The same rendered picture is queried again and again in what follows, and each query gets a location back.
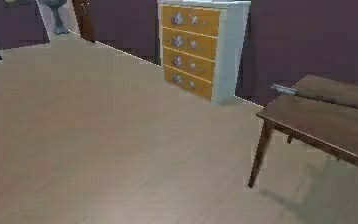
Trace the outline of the brown wooden table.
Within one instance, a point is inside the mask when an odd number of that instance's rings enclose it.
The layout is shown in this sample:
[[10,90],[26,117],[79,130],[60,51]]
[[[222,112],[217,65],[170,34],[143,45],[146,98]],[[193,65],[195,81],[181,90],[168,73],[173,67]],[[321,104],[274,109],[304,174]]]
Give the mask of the brown wooden table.
[[274,131],[358,167],[358,86],[307,75],[256,116],[263,120],[248,185],[259,175]]

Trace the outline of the white chest with yellow drawers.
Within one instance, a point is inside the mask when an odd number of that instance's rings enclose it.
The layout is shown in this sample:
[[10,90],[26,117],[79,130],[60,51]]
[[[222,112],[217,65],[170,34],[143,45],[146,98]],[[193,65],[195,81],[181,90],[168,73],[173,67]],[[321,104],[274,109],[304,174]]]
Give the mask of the white chest with yellow drawers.
[[164,79],[214,105],[235,97],[249,0],[158,0]]

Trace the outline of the dark brown room door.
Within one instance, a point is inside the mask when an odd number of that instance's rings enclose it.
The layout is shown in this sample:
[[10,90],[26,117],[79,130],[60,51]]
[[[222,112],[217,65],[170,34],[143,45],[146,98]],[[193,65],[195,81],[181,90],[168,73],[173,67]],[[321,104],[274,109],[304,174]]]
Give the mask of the dark brown room door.
[[80,36],[86,41],[95,42],[93,26],[88,9],[88,0],[72,0]]

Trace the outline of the grey pedestal sink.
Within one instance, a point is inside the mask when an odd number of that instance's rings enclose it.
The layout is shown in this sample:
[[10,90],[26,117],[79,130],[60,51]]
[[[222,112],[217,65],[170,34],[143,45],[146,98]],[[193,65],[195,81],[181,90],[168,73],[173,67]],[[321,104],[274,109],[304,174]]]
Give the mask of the grey pedestal sink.
[[69,31],[64,27],[63,21],[61,19],[59,8],[67,3],[67,0],[39,0],[41,5],[45,5],[50,8],[53,19],[54,19],[54,29],[53,33],[55,35],[68,34]]

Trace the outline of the small grey stick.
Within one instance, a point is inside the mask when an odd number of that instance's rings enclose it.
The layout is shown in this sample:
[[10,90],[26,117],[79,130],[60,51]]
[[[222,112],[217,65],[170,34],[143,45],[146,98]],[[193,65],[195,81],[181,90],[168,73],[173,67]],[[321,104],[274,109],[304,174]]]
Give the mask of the small grey stick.
[[293,88],[289,88],[289,87],[285,87],[285,86],[281,86],[278,84],[273,84],[271,86],[272,89],[276,90],[278,93],[280,94],[287,94],[287,95],[296,95],[297,94],[297,90],[293,89]]

